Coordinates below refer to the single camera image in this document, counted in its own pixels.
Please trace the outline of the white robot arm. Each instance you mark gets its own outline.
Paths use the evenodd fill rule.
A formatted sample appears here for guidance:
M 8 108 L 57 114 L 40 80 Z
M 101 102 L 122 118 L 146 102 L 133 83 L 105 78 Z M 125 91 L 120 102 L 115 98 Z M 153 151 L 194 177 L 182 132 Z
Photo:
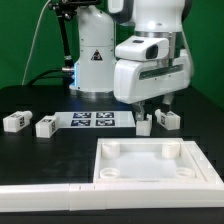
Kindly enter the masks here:
M 193 61 L 182 22 L 191 0 L 108 0 L 108 13 L 78 7 L 80 56 L 70 91 L 84 98 L 114 96 L 135 106 L 189 86 Z

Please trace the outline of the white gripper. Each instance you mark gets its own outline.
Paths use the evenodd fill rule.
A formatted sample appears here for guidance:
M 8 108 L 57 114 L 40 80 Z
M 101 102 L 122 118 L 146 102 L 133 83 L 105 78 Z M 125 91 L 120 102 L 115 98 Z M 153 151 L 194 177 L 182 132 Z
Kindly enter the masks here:
M 186 88 L 191 79 L 190 57 L 183 49 L 180 56 L 167 67 L 157 67 L 155 61 L 136 62 L 119 60 L 114 71 L 114 96 L 126 104 L 133 104 L 135 119 L 145 119 L 144 100 L 164 95 L 161 111 L 171 110 L 174 94 Z

